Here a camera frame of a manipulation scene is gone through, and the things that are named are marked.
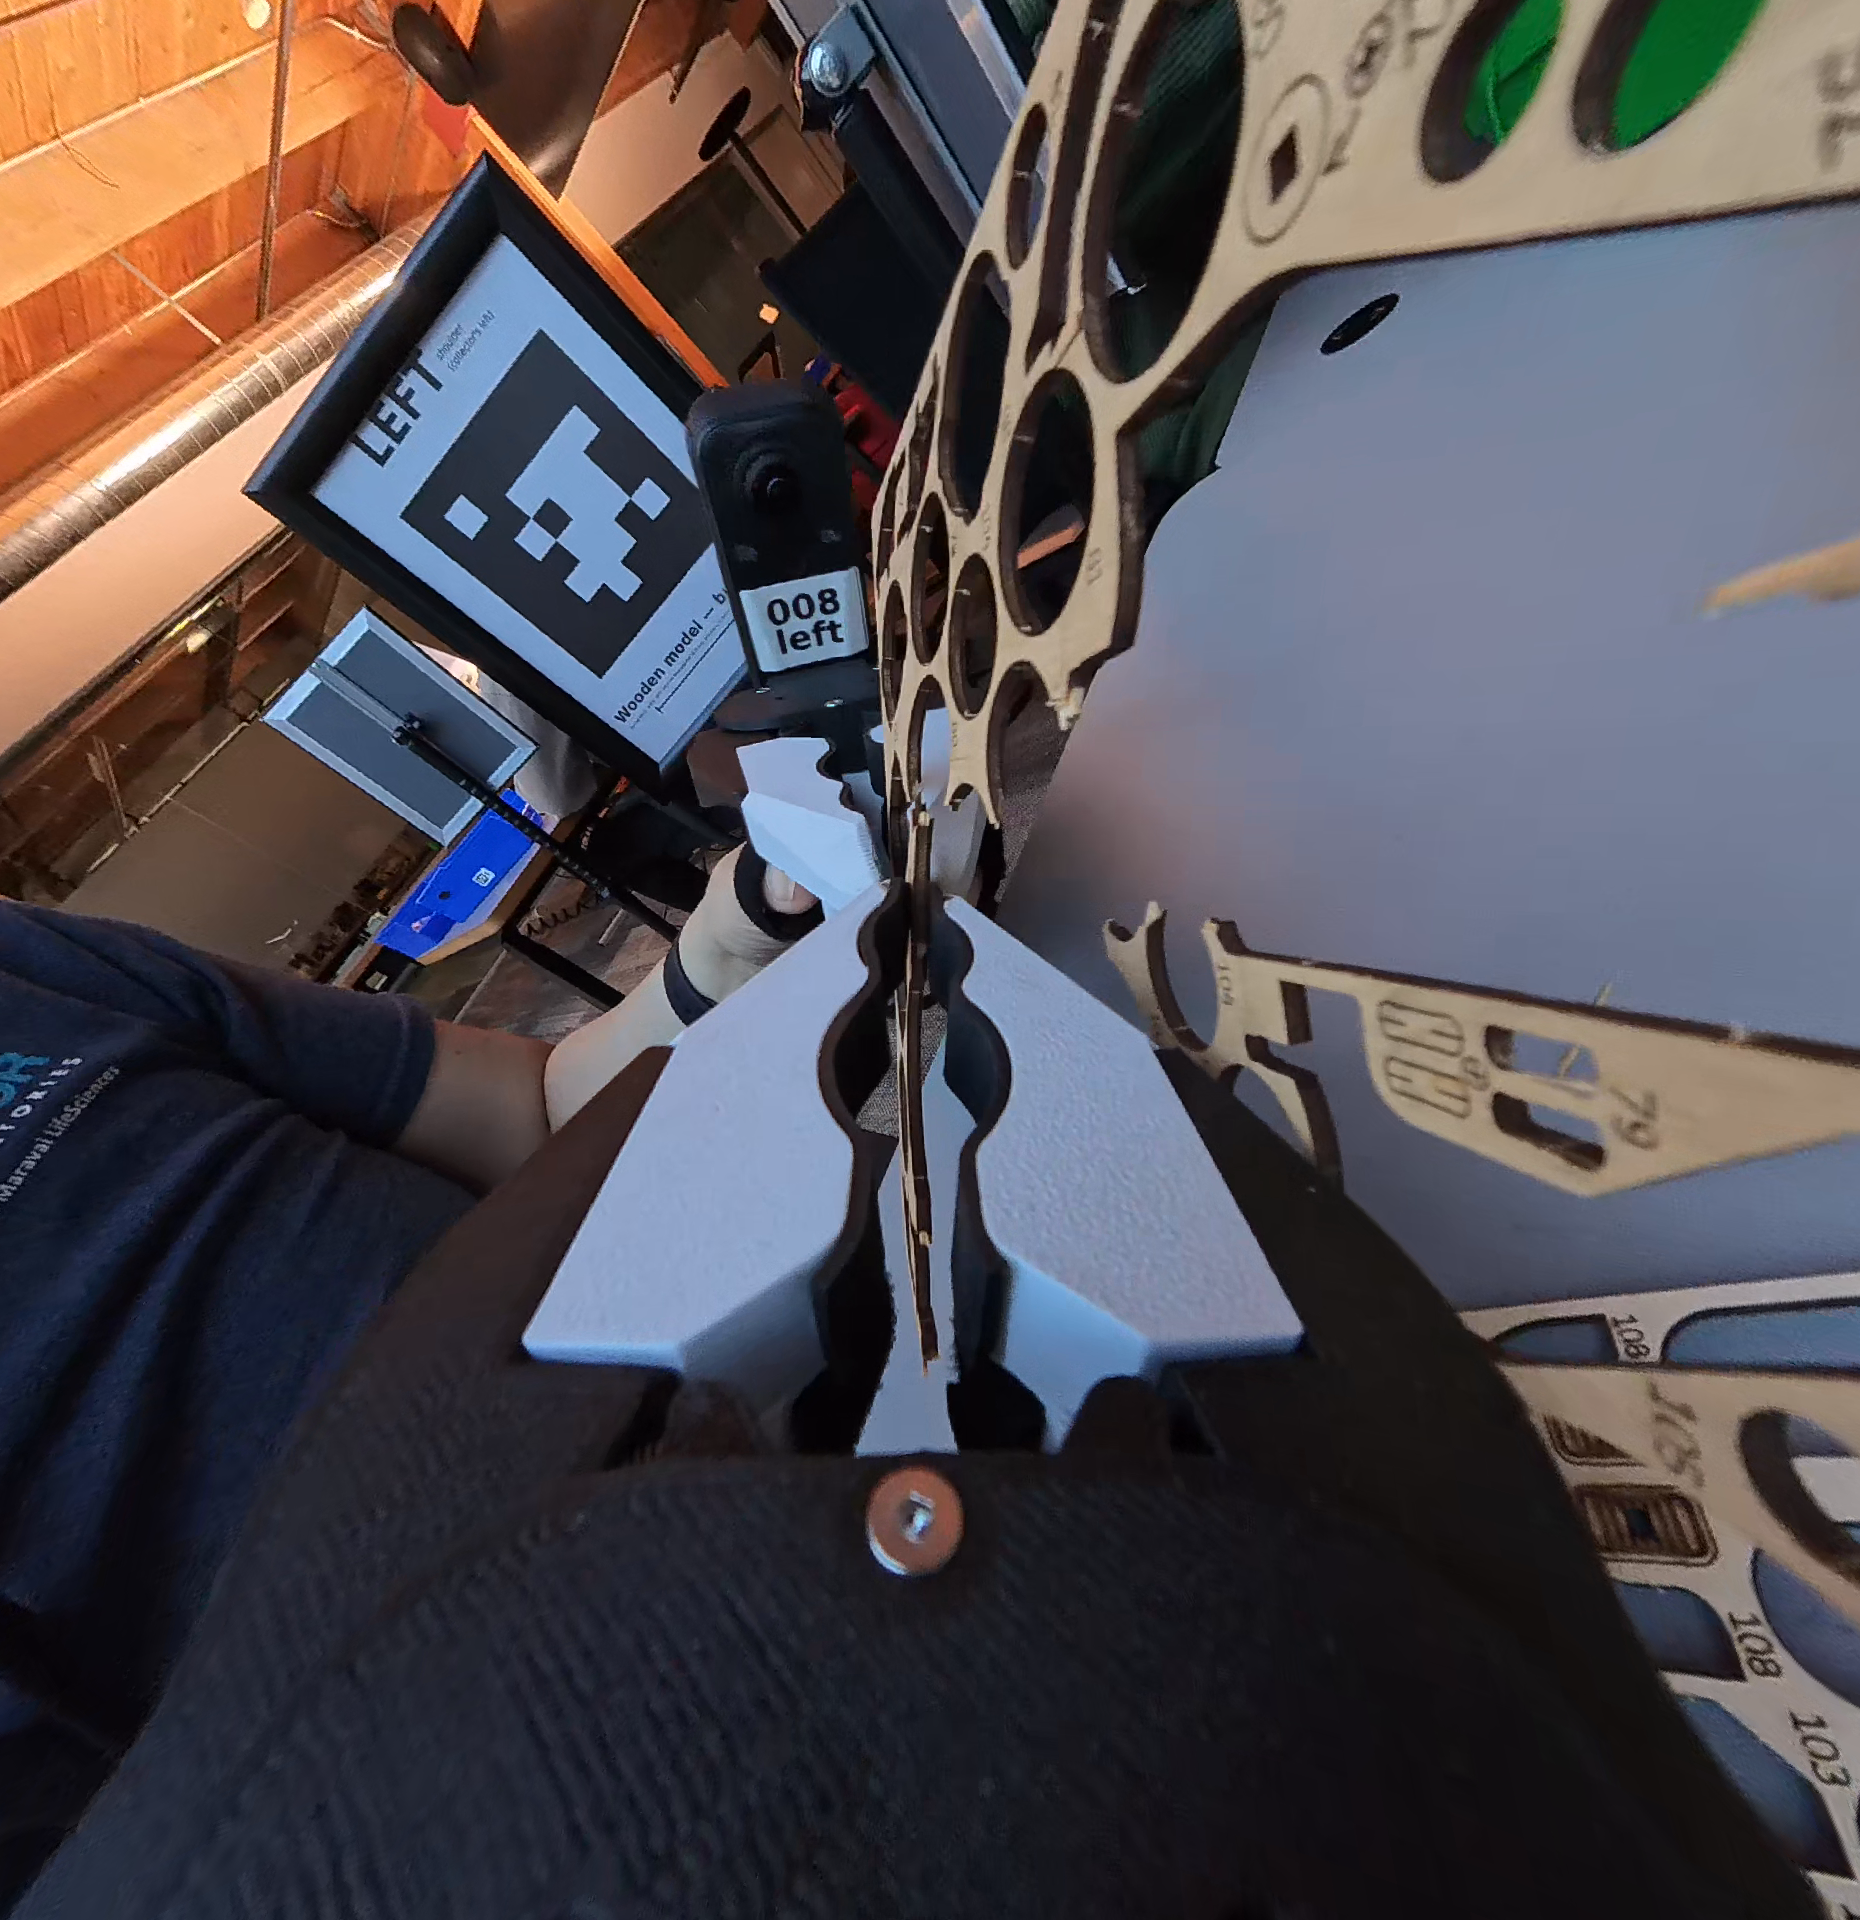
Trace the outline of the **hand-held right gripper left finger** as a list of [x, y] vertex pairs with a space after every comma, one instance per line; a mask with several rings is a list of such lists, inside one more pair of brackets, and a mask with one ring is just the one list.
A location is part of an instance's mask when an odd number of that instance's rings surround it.
[[732, 1390], [798, 1451], [849, 1451], [892, 1357], [880, 1220], [909, 896], [876, 884], [671, 1046], [530, 1316], [538, 1362]]

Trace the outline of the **person's left forearm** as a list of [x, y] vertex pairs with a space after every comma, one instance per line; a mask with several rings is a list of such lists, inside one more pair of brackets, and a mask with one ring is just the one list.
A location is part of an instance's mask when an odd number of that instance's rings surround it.
[[431, 1061], [391, 1149], [472, 1195], [499, 1187], [549, 1139], [551, 1043], [437, 1019]]

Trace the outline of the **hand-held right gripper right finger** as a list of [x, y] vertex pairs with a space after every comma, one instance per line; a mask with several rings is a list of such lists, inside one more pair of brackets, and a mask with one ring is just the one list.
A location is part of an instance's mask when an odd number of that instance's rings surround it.
[[1058, 1451], [1105, 1379], [1301, 1347], [1131, 1021], [962, 900], [933, 915], [933, 995], [933, 1256], [960, 1445]]

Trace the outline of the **wooden sheet with round holes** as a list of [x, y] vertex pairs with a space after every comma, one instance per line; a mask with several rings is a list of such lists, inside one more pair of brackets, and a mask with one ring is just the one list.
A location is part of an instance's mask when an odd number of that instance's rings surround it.
[[[1860, 1269], [1860, 3], [1237, 3], [1198, 275], [1110, 309], [1167, 3], [1060, 9], [878, 518], [898, 731], [1003, 804], [1003, 925], [1140, 1034], [1216, 957], [1226, 1094], [1453, 1302]], [[1147, 1040], [1161, 1051], [1167, 1034]]]

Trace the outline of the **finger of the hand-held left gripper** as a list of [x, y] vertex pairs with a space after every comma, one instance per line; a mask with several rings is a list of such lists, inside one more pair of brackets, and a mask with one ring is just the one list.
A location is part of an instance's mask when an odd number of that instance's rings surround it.
[[978, 903], [989, 890], [988, 871], [999, 864], [999, 830], [989, 822], [978, 794], [960, 804], [943, 798], [928, 807], [928, 882], [945, 900]]
[[885, 880], [881, 801], [868, 770], [839, 774], [821, 736], [784, 733], [738, 748], [751, 849], [841, 910]]

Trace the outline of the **grey framed panel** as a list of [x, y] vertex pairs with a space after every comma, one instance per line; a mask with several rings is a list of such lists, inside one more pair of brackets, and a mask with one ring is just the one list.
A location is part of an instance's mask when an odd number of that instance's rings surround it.
[[534, 756], [524, 727], [367, 607], [267, 705], [264, 723], [441, 848]]

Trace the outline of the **person's navy shirt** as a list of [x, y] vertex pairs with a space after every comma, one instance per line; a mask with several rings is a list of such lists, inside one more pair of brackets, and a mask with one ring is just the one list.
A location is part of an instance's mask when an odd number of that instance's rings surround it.
[[290, 1432], [474, 1197], [437, 1025], [0, 900], [0, 1916], [137, 1737]]

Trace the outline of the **silver ventilation duct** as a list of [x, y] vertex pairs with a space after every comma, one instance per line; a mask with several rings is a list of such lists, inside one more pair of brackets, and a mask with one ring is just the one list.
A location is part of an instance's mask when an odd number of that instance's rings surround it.
[[0, 494], [0, 605], [83, 540], [319, 373], [365, 321], [431, 223], [431, 209], [379, 238], [219, 355]]

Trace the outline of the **wooden parts sheet frame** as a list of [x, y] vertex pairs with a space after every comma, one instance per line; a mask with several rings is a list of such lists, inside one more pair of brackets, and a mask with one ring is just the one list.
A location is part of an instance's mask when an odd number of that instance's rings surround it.
[[1654, 1666], [1860, 1916], [1860, 1268], [1471, 1308]]

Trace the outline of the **small wooden part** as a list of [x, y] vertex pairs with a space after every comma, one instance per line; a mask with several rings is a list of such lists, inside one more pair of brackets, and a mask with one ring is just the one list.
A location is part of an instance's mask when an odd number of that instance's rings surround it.
[[1704, 612], [1734, 612], [1781, 597], [1837, 604], [1860, 595], [1860, 533], [1762, 563], [1711, 587]]

